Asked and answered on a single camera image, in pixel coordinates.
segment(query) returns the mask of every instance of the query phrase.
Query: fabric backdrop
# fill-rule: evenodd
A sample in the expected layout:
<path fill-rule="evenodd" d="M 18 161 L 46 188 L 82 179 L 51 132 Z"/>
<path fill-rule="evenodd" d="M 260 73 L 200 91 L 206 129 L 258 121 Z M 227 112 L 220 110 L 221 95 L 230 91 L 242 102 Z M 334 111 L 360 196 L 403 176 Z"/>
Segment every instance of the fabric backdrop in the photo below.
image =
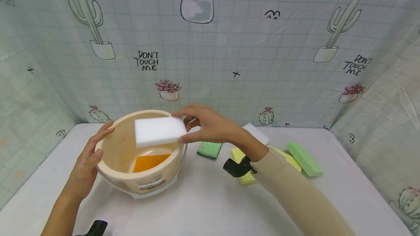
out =
<path fill-rule="evenodd" d="M 68 131 L 212 106 L 332 131 L 420 235 L 419 0 L 0 0 L 0 207 Z"/>

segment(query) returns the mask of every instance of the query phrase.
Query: beige bucket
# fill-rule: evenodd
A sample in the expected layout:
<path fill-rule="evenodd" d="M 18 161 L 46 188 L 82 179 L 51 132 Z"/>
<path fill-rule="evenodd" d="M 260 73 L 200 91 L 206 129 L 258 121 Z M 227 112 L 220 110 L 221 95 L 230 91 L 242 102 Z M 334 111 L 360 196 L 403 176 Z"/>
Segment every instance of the beige bucket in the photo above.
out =
<path fill-rule="evenodd" d="M 113 124 L 115 131 L 97 143 L 103 150 L 98 164 L 99 173 L 118 189 L 135 193 L 148 193 L 164 187 L 177 174 L 182 163 L 184 144 L 170 143 L 136 148 L 134 121 L 139 118 L 169 117 L 160 110 L 144 110 L 125 115 Z M 133 173 L 138 156 L 171 154 L 165 161 L 144 172 Z"/>

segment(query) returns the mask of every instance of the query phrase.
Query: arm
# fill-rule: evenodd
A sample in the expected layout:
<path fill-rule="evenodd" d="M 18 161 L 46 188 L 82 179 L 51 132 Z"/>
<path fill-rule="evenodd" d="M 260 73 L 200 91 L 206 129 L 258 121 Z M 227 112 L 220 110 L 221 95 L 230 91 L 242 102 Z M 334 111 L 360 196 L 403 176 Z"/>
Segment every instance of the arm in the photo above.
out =
<path fill-rule="evenodd" d="M 114 131 L 113 128 L 108 129 L 111 125 L 112 122 L 103 125 L 98 133 L 89 139 L 77 158 L 69 180 L 58 196 L 41 236 L 72 235 L 80 203 L 93 187 L 98 173 L 96 165 L 102 158 L 102 150 L 94 152 L 96 143 Z"/>
<path fill-rule="evenodd" d="M 331 202 L 284 157 L 251 134 L 232 141 L 252 161 L 254 178 L 273 195 L 306 236 L 354 236 Z"/>
<path fill-rule="evenodd" d="M 197 104 L 172 113 L 174 117 L 183 115 L 187 115 L 184 119 L 187 131 L 194 126 L 201 129 L 186 134 L 178 142 L 229 142 L 240 148 L 258 172 L 254 177 L 276 198 L 304 235 L 354 236 L 334 206 L 312 183 L 248 131 L 209 107 Z"/>

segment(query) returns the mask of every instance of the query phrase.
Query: label on bucket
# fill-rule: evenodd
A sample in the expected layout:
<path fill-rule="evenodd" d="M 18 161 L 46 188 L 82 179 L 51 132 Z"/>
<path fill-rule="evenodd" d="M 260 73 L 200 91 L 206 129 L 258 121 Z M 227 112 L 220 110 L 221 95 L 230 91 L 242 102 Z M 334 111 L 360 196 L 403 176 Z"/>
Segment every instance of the label on bucket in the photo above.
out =
<path fill-rule="evenodd" d="M 152 181 L 139 181 L 137 183 L 137 186 L 139 187 L 139 189 L 141 190 L 146 190 L 146 189 L 153 189 L 156 188 L 157 186 L 161 186 L 162 184 L 165 183 L 165 178 L 160 174 L 157 175 L 153 178 Z"/>

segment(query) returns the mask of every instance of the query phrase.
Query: hand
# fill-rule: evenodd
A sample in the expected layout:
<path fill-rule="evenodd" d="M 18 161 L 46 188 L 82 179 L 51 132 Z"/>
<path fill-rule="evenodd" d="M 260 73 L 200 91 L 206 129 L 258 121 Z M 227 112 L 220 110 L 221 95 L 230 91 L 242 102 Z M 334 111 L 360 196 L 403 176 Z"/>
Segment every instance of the hand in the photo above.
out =
<path fill-rule="evenodd" d="M 95 146 L 99 140 L 114 131 L 114 128 L 108 129 L 110 126 L 112 126 L 112 121 L 105 123 L 97 134 L 89 139 L 77 158 L 61 195 L 80 202 L 89 195 L 98 173 L 96 165 L 101 161 L 103 154 L 101 149 L 94 152 Z"/>
<path fill-rule="evenodd" d="M 182 110 L 172 113 L 173 117 L 182 117 L 185 115 L 187 117 L 185 117 L 183 122 L 186 131 L 190 131 L 195 126 L 201 126 L 201 129 L 180 137 L 178 140 L 179 143 L 192 143 L 196 141 L 234 143 L 234 140 L 238 136 L 248 133 L 236 123 L 227 120 L 213 111 L 210 107 L 200 104 L 190 104 Z"/>

